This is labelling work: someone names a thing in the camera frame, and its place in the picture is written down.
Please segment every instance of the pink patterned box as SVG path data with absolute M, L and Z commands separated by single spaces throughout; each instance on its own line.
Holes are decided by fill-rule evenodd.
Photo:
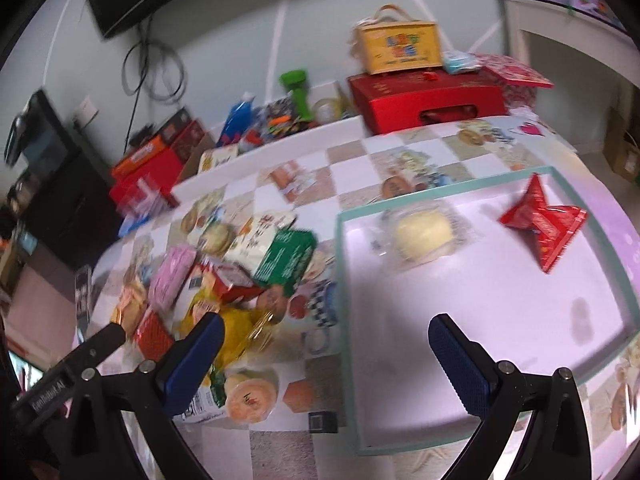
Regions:
M 474 54 L 484 67 L 484 74 L 502 89 L 504 105 L 536 107 L 538 88 L 553 88 L 554 84 L 530 66 L 502 54 Z

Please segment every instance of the yellow box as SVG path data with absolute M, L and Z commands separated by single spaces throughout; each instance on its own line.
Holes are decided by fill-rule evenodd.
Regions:
M 370 74 L 442 66 L 438 25 L 421 22 L 399 7 L 383 6 L 373 21 L 379 20 L 385 9 L 396 10 L 405 22 L 378 22 L 359 25 L 356 38 L 362 54 L 364 67 Z

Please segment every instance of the bolt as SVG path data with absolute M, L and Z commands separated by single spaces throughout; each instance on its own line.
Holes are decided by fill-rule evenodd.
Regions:
M 80 377 L 82 377 L 83 381 L 90 381 L 91 379 L 93 379 L 95 377 L 95 369 L 93 369 L 93 368 L 85 368 L 84 370 L 82 370 L 82 373 L 80 374 Z
M 503 374 L 513 374 L 516 371 L 516 367 L 510 361 L 500 361 L 498 363 L 498 370 L 500 370 Z
M 140 370 L 143 374 L 148 374 L 156 369 L 156 362 L 151 359 L 146 359 L 140 363 L 138 366 L 138 370 Z
M 558 368 L 558 375 L 562 377 L 565 381 L 571 379 L 574 375 L 571 373 L 569 368 Z

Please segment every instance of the black cable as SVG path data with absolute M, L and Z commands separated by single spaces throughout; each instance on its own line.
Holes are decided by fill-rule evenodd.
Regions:
M 124 57 L 124 61 L 122 62 L 122 89 L 124 93 L 128 96 L 136 96 L 136 100 L 133 103 L 133 110 L 131 111 L 131 118 L 129 120 L 129 127 L 127 129 L 127 137 L 124 141 L 124 150 L 123 154 L 127 152 L 127 145 L 129 143 L 129 137 L 131 135 L 131 128 L 133 126 L 133 119 L 136 116 L 136 109 L 138 108 L 138 101 L 140 100 L 140 92 L 144 89 L 149 98 L 153 101 L 166 104 L 166 105 L 179 105 L 180 100 L 183 98 L 184 93 L 186 91 L 187 85 L 187 73 L 184 67 L 184 63 L 182 59 L 178 55 L 178 53 L 168 46 L 166 43 L 163 43 L 159 40 L 151 39 L 151 23 L 153 22 L 153 15 L 149 17 L 146 22 L 146 28 L 143 28 L 142 23 L 136 25 L 136 31 L 138 34 L 138 41 L 134 44 L 127 55 Z M 148 81 L 148 76 L 151 70 L 154 68 L 151 64 L 151 51 L 152 49 L 156 49 L 159 54 L 159 62 L 157 64 L 158 67 L 162 69 L 162 81 L 164 82 L 164 86 L 167 90 L 166 94 L 161 94 L 155 91 L 154 83 L 155 77 L 152 79 L 151 83 Z M 135 88 L 132 88 L 129 85 L 129 81 L 127 79 L 127 61 L 131 54 L 138 49 L 138 71 L 139 71 L 139 81 Z M 171 88 L 171 85 L 167 82 L 165 77 L 166 67 L 168 61 L 172 60 L 178 69 L 178 84 L 175 89 Z

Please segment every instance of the white tray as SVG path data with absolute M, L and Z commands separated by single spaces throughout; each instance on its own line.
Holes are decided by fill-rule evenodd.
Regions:
M 590 216 L 549 274 L 533 234 L 498 217 L 541 174 L 550 204 L 586 208 L 550 167 L 413 193 L 338 216 L 338 275 L 346 341 L 347 410 L 356 450 L 381 454 L 469 436 L 466 414 L 427 338 L 447 312 L 496 361 L 523 372 L 567 366 L 578 383 L 595 374 L 640 328 L 638 302 L 622 264 Z M 456 254 L 396 273 L 370 246 L 367 226 L 385 209 L 446 198 L 481 236 Z

